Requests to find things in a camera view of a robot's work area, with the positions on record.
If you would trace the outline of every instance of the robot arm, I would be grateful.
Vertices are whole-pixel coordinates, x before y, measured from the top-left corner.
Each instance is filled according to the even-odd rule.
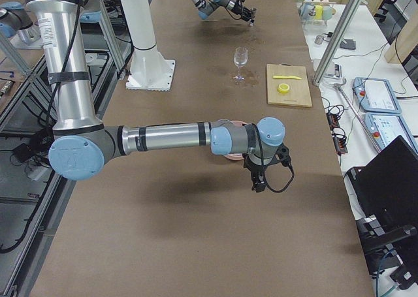
[[[15,1],[0,5],[0,32],[8,38],[17,33],[26,44],[31,44],[40,38],[25,8]]]
[[[199,16],[202,20],[207,19],[218,7],[224,7],[232,13],[239,15],[242,20],[249,22],[250,25],[253,25],[256,9],[246,8],[242,5],[244,1],[245,0],[192,0],[199,10]]]
[[[280,162],[291,169],[289,151],[283,145],[284,126],[272,117],[243,127],[227,120],[105,127],[95,115],[78,23],[80,8],[94,0],[26,2],[38,17],[48,79],[55,92],[55,141],[48,158],[58,174],[70,180],[83,180],[99,173],[109,160],[134,151],[207,145],[215,155],[243,153],[244,167],[251,171],[253,189],[257,192],[268,187],[265,170],[269,165]]]

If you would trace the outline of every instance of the yellow tape roll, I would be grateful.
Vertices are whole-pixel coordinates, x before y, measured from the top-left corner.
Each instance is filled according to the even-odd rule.
[[[290,90],[290,86],[289,86],[289,84],[286,84],[286,83],[281,83],[281,84],[279,85],[279,87],[277,88],[277,91],[278,91],[279,93],[283,93],[283,94],[288,93],[288,92],[289,92],[289,90]]]

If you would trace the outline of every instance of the metal pillar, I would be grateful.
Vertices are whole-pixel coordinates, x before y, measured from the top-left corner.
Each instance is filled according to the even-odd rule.
[[[48,86],[41,80],[39,75],[32,71],[23,57],[2,33],[0,33],[0,50],[2,50],[15,64],[19,72],[21,72],[29,80],[29,82],[35,86],[35,88],[31,90],[35,98],[37,98],[42,104],[48,106],[49,100],[45,99],[44,95],[39,90],[43,89],[49,95],[50,89],[48,89]],[[53,119],[56,119],[57,117],[54,109],[51,109],[51,117]]]
[[[105,3],[103,0],[100,0],[100,10],[102,12],[100,18],[100,27],[103,32],[104,39],[109,47],[110,55],[112,56],[113,61],[115,62],[115,66],[118,72],[122,71],[122,68],[125,65],[125,61],[122,58],[122,53],[116,42],[115,32],[113,31],[112,24],[110,23],[109,16],[106,11]]]
[[[346,8],[341,14],[341,18],[338,21],[337,26],[335,27],[334,34],[330,42],[328,43],[327,49],[325,50],[321,62],[318,65],[315,75],[313,76],[313,84],[319,86],[319,83],[324,77],[325,71],[328,69],[328,66],[335,55],[336,50],[338,49],[341,40],[343,39],[344,33],[346,32],[351,20],[353,19],[360,3],[362,0],[349,0]]]
[[[175,61],[164,59],[158,51],[148,0],[121,2],[135,47],[126,88],[170,90]]]

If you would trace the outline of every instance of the wooden cutting board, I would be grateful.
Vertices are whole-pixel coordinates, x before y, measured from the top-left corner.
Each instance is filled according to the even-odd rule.
[[[275,80],[273,75],[298,76],[301,80]],[[277,88],[281,83],[290,86],[286,94],[279,93]],[[312,107],[311,94],[309,91],[308,77],[305,67],[293,67],[287,65],[267,65],[267,103],[281,104],[286,106]]]

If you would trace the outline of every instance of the label sticker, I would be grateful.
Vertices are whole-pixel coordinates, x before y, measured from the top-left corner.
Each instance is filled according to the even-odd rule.
[[[57,46],[54,24],[50,18],[41,18],[38,20],[40,35],[44,49]]]

